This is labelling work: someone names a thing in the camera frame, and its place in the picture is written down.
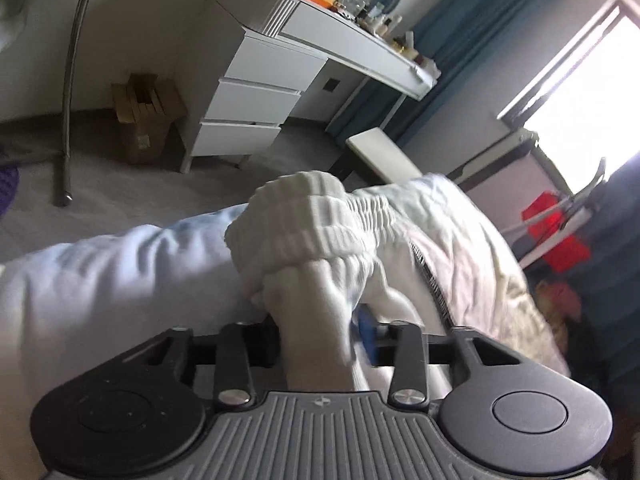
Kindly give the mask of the red garment on stand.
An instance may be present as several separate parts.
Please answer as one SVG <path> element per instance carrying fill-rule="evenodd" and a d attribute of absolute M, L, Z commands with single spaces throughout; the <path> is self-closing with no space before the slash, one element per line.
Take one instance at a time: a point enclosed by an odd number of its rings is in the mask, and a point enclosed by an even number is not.
<path fill-rule="evenodd" d="M 592 217 L 584 205 L 562 204 L 560 196 L 543 192 L 523 212 L 526 240 L 533 247 L 518 258 L 522 269 L 542 261 L 556 273 L 563 273 L 591 257 L 591 249 L 578 235 Z"/>

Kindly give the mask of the white seat black stool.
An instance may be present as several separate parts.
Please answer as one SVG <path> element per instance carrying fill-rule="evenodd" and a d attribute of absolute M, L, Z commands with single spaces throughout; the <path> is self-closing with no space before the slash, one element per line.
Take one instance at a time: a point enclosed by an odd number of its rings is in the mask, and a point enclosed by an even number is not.
<path fill-rule="evenodd" d="M 401 183 L 422 177 L 422 171 L 380 128 L 350 136 L 329 173 L 341 181 L 356 174 L 369 186 Z"/>

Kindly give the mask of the cardboard box on floor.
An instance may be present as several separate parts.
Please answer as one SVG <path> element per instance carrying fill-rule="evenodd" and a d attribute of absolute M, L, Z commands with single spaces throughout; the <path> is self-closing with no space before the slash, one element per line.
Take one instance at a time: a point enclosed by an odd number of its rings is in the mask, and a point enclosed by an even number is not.
<path fill-rule="evenodd" d="M 126 84 L 111 84 L 111 94 L 127 162 L 155 162 L 171 126 L 186 116 L 176 84 L 155 74 L 131 74 Z"/>

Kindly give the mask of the metal clothes rack pole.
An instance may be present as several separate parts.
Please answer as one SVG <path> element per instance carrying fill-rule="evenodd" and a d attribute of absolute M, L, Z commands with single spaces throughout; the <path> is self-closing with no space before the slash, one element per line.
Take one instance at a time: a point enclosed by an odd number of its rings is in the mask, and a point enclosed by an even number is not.
<path fill-rule="evenodd" d="M 73 201 L 72 170 L 70 169 L 70 127 L 72 126 L 77 53 L 89 1 L 77 0 L 66 52 L 62 93 L 61 151 L 60 156 L 58 156 L 58 162 L 55 165 L 54 203 L 58 207 L 67 207 Z"/>

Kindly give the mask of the white panel heater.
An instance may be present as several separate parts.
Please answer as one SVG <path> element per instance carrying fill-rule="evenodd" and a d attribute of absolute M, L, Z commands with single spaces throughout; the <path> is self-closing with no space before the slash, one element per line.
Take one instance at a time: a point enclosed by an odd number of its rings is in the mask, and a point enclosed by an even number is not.
<path fill-rule="evenodd" d="M 500 230 L 519 224 L 521 213 L 543 192 L 572 192 L 542 150 L 539 136 L 513 131 L 452 170 L 447 178 L 462 189 Z"/>

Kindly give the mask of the cosmetic bottles on table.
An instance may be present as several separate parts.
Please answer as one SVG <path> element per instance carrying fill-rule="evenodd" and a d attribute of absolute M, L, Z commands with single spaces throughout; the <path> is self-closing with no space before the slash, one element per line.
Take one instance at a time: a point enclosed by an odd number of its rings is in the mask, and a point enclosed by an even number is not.
<path fill-rule="evenodd" d="M 384 12 L 384 4 L 378 2 L 371 4 L 360 0 L 335 0 L 333 9 L 368 34 L 384 41 L 394 51 L 407 60 L 420 66 L 424 70 L 430 70 L 434 77 L 439 77 L 437 65 L 416 48 L 416 37 L 412 30 L 406 30 L 402 35 L 395 35 L 402 21 L 399 14 L 387 14 Z"/>

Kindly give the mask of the white dressing table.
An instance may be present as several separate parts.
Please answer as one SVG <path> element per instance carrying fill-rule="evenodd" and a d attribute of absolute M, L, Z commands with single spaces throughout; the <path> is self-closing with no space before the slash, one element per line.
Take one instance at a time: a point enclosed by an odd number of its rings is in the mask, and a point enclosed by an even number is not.
<path fill-rule="evenodd" d="M 197 157 L 269 148 L 327 62 L 415 100 L 436 84 L 431 70 L 309 0 L 209 0 L 175 69 L 188 109 L 181 172 Z"/>

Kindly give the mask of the left teal curtain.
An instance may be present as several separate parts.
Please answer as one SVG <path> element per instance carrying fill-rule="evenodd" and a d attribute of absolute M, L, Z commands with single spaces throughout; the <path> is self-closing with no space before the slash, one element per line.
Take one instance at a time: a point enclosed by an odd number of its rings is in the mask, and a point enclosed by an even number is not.
<path fill-rule="evenodd" d="M 383 128 L 405 146 L 495 53 L 550 0 L 440 0 L 413 29 L 416 50 L 440 70 L 420 101 L 405 100 Z"/>

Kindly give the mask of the cream white zip jacket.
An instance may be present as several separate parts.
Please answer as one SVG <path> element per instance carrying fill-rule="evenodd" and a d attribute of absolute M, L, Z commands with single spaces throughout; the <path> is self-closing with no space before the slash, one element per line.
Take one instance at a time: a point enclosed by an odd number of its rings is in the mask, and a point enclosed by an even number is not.
<path fill-rule="evenodd" d="M 509 245 L 439 174 L 347 192 L 298 172 L 169 228 L 32 252 L 1 268 L 2 477 L 42 474 L 28 420 L 44 394 L 168 328 L 213 334 L 270 315 L 293 388 L 386 391 L 390 372 L 352 341 L 352 311 L 437 333 L 439 302 L 456 324 L 567 373 Z"/>

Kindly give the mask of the garment steamer stand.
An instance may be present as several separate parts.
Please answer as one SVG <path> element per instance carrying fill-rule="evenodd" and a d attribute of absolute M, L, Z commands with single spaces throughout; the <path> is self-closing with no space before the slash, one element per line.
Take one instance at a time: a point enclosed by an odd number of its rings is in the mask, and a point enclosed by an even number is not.
<path fill-rule="evenodd" d="M 518 240 L 524 240 L 526 236 L 534 241 L 529 250 L 518 257 L 518 264 L 523 270 L 547 255 L 550 250 L 573 235 L 592 218 L 597 209 L 596 196 L 604 190 L 605 183 L 606 158 L 603 157 L 600 159 L 598 169 L 589 184 L 578 193 L 562 198 L 559 203 L 535 214 L 532 218 L 500 230 L 501 236 L 511 247 L 518 244 Z M 536 226 L 555 214 L 560 214 L 561 218 L 556 220 L 552 226 L 546 226 L 541 236 L 534 237 L 528 234 L 528 229 L 531 226 Z"/>

